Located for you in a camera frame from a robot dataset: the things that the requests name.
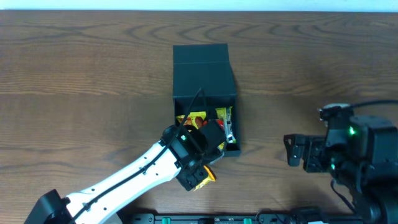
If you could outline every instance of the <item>cable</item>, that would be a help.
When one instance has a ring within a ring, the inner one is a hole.
[[[337,194],[337,196],[339,196],[340,199],[342,199],[342,201],[347,205],[347,207],[355,214],[355,208],[353,207],[353,205],[347,200],[346,197],[344,197],[342,194],[340,194],[339,192],[337,192],[337,190],[335,189],[335,183],[336,181],[333,179],[330,182],[330,187],[331,189]]]
[[[272,212],[272,213],[276,216],[276,218],[278,219],[278,221],[280,221],[282,224],[285,223],[284,221],[282,221],[281,218],[279,218],[278,214],[276,214],[276,212],[273,211],[273,210],[270,209],[270,208],[264,208],[264,209],[261,209],[259,212],[257,212],[256,218],[254,219],[255,222],[257,221],[257,217],[258,217],[264,210],[268,210],[268,211]]]
[[[68,224],[74,224],[75,221],[80,217],[81,214],[83,214],[84,211],[87,211],[90,209],[90,207],[96,203],[101,197],[104,197],[106,194],[110,193],[112,190],[122,186],[123,184],[125,184],[126,182],[130,181],[131,179],[137,177],[139,174],[142,174],[143,172],[145,172],[151,165],[153,165],[162,155],[163,153],[169,149],[169,147],[171,146],[172,142],[174,141],[174,139],[177,137],[177,135],[180,133],[181,128],[183,126],[183,124],[187,121],[188,116],[190,114],[190,111],[192,109],[192,106],[194,104],[194,102],[196,101],[199,93],[202,92],[202,95],[204,97],[205,92],[202,90],[202,88],[199,88],[199,90],[197,91],[197,93],[195,94],[195,96],[193,97],[191,103],[189,104],[188,110],[184,116],[184,119],[182,120],[182,122],[180,123],[180,125],[178,126],[177,130],[175,130],[173,137],[171,138],[170,142],[166,144],[166,146],[161,150],[161,152],[153,159],[151,160],[147,165],[145,165],[142,169],[140,169],[139,171],[135,172],[133,175],[130,175],[129,177],[127,177],[126,179],[120,181],[119,183],[113,185],[112,187],[106,189],[105,191],[103,191],[102,193],[100,193],[99,195],[97,195],[95,198],[93,198],[92,200],[90,200],[88,203],[84,204],[83,208],[81,208],[79,210],[78,213],[76,213],[76,215],[68,222]]]
[[[360,108],[360,107],[371,106],[371,105],[381,105],[381,104],[397,104],[398,105],[398,100],[373,100],[373,101],[367,101],[367,102],[362,102],[362,103],[355,103],[353,105],[343,107],[342,109],[347,110],[347,109]]]

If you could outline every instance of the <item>white background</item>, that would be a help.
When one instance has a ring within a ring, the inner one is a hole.
[[[398,12],[398,0],[0,0],[0,9]]]

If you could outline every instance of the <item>open box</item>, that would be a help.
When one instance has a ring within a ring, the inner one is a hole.
[[[173,46],[173,101],[174,118],[185,114],[199,88],[206,95],[207,107],[230,107],[232,132],[236,143],[226,145],[225,156],[239,156],[241,138],[239,116],[236,108],[236,87],[226,44]],[[202,96],[192,106],[192,111],[205,111]]]

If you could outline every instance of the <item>wood grain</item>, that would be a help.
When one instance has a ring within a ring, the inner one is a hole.
[[[347,212],[329,175],[287,165],[282,136],[324,133],[316,108],[327,103],[397,98],[397,26],[397,14],[1,11],[0,223],[23,222],[42,194],[89,187],[158,140],[173,122],[176,44],[228,43],[243,153],[215,164],[215,184],[186,192],[173,180],[131,210]],[[390,106],[360,113],[398,118]]]

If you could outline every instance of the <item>green light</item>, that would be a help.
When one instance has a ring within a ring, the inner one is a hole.
[[[350,135],[354,135],[355,134],[355,130],[353,127],[349,127],[349,134]]]

